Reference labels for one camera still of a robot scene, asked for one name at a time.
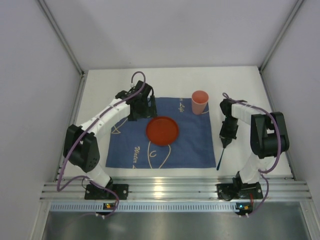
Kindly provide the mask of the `orange plastic plate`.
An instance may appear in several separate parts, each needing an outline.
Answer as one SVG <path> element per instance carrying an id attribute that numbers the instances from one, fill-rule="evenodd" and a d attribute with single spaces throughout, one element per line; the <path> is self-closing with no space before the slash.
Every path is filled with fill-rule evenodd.
<path id="1" fill-rule="evenodd" d="M 179 126 L 170 117 L 158 116 L 149 121 L 145 133 L 151 143 L 163 147 L 177 140 Z"/>

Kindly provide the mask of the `pink plastic cup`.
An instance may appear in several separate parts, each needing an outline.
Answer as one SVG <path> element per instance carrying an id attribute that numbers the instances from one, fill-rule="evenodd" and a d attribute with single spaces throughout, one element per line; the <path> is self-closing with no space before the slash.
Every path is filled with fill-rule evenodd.
<path id="1" fill-rule="evenodd" d="M 191 96 L 191 108 L 195 115 L 201 115 L 209 101 L 209 95 L 203 90 L 195 91 Z"/>

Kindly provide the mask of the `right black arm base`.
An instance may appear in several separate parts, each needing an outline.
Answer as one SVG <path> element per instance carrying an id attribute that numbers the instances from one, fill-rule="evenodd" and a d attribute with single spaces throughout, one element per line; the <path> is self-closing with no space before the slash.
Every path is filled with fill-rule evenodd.
<path id="1" fill-rule="evenodd" d="M 220 183 L 216 185 L 219 200 L 254 200 L 262 199 L 263 193 L 261 185 L 257 183 L 244 184 L 240 187 L 234 186 L 232 183 Z"/>

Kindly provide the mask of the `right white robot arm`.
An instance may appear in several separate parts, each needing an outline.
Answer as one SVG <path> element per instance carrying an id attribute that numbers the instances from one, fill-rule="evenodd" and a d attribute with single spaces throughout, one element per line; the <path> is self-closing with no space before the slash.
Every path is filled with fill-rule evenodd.
<path id="1" fill-rule="evenodd" d="M 225 201 L 262 199 L 260 178 L 275 169 L 281 154 L 290 147 L 285 117 L 281 112 L 267 112 L 244 100 L 234 100 L 227 96 L 220 103 L 220 109 L 224 115 L 219 133 L 222 147 L 226 148 L 236 140 L 238 121 L 242 121 L 250 127 L 251 154 L 231 183 L 216 186 L 218 198 Z"/>

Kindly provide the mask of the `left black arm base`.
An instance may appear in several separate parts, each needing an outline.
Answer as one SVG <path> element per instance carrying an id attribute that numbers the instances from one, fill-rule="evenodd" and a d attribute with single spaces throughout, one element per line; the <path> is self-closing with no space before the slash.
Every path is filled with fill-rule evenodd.
<path id="1" fill-rule="evenodd" d="M 89 183 L 85 187 L 85 200 L 116 200 L 118 197 L 120 200 L 126 200 L 129 194 L 129 185 L 122 183 L 111 183 L 106 186 L 109 191 L 97 187 L 96 185 Z"/>

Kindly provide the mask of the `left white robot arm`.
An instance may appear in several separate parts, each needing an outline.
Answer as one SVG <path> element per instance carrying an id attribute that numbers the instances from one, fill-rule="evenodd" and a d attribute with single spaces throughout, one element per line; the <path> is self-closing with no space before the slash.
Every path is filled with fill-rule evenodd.
<path id="1" fill-rule="evenodd" d="M 106 173 L 100 161 L 107 159 L 106 137 L 111 128 L 122 119 L 138 119 L 157 116 L 153 88 L 139 80 L 129 91 L 122 90 L 105 109 L 79 126 L 72 124 L 66 131 L 63 157 L 82 170 L 84 176 L 106 188 L 112 178 Z"/>

